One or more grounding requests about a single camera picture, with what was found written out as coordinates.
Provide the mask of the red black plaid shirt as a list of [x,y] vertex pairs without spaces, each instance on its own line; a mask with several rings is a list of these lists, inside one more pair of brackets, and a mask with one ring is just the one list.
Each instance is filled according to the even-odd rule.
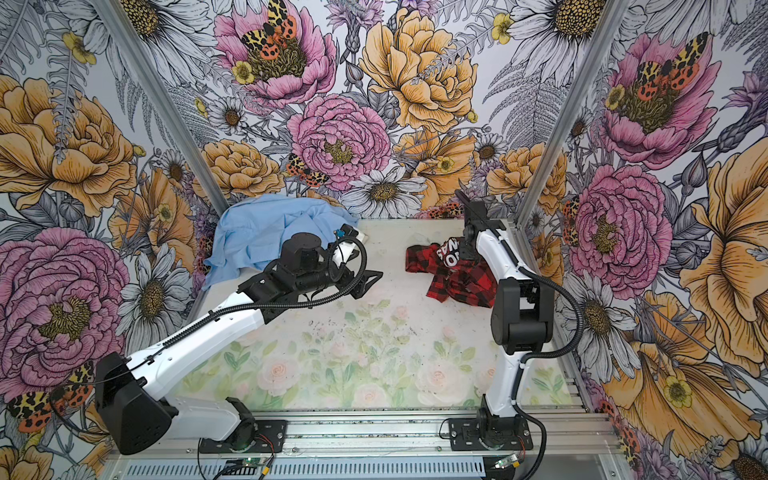
[[460,246],[459,237],[450,237],[441,244],[409,246],[405,251],[405,271],[433,275],[426,293],[428,298],[491,308],[497,281],[485,260],[463,258]]

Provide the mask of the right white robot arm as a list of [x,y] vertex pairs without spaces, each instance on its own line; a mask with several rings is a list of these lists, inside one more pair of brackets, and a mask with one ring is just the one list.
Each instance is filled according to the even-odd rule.
[[554,300],[554,290],[531,277],[520,248],[502,221],[488,216],[483,201],[472,200],[461,190],[456,197],[464,210],[461,251],[484,260],[497,284],[490,326],[500,353],[478,411],[479,437],[487,443],[522,437],[528,427],[517,408],[528,370],[525,357],[540,353],[552,338],[553,313],[544,304]]

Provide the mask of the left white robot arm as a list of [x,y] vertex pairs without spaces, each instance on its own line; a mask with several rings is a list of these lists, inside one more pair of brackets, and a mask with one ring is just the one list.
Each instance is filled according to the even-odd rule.
[[349,225],[328,245],[314,234],[297,233],[282,244],[277,259],[213,310],[127,357],[100,360],[95,407],[119,453],[137,454],[167,439],[199,440],[233,452],[250,449],[259,440],[258,423],[241,400],[176,397],[176,385],[288,310],[363,297],[383,276],[368,269],[364,239]]

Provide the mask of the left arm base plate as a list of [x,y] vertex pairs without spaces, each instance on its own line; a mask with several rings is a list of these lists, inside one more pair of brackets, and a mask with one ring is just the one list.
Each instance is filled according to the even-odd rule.
[[224,440],[202,439],[202,454],[281,453],[287,437],[286,420],[245,420]]

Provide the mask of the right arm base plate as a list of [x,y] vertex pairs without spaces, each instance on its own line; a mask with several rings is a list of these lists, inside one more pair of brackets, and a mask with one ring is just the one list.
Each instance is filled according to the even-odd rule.
[[528,422],[520,415],[450,418],[448,440],[452,451],[522,452],[533,448]]

